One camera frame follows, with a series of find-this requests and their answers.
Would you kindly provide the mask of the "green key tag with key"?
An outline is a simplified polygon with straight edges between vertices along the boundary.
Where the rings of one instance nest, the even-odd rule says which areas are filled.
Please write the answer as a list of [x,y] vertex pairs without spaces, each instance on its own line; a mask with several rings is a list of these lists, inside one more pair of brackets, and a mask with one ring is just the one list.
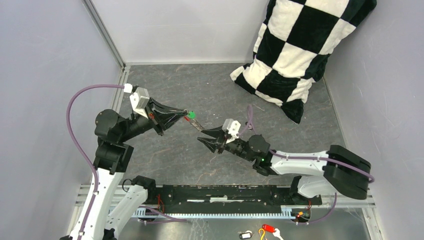
[[196,114],[195,114],[193,111],[189,111],[189,112],[187,113],[187,117],[188,117],[189,119],[195,119],[195,118],[196,118]]

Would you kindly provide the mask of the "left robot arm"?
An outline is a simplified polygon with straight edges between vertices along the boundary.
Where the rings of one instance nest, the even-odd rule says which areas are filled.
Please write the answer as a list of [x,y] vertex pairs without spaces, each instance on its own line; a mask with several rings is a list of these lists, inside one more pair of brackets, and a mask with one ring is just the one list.
[[187,114],[186,109],[169,107],[149,98],[127,118],[112,109],[97,115],[94,134],[98,146],[94,161],[90,163],[93,169],[90,193],[74,228],[64,236],[65,240],[117,240],[136,209],[156,200],[155,180],[137,176],[124,198],[110,210],[134,151],[126,142],[149,130],[162,136]]

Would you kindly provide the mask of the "red key tag with keyring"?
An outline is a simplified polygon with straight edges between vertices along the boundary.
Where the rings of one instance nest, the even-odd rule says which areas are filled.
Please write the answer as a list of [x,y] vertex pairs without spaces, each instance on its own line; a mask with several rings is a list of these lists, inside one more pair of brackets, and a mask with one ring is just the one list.
[[203,131],[205,128],[194,118],[189,118],[188,116],[183,117],[192,127],[194,127],[199,132]]

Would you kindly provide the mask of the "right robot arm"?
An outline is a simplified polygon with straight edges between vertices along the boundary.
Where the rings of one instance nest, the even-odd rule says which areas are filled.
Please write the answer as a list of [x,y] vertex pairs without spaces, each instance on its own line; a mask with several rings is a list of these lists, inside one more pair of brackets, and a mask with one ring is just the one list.
[[340,145],[331,145],[327,151],[288,153],[271,149],[260,134],[243,140],[237,133],[221,127],[203,130],[202,133],[206,137],[198,137],[197,140],[211,152],[222,154],[227,151],[249,161],[260,175],[294,174],[288,196],[295,204],[333,193],[365,200],[369,184],[374,181],[371,163]]

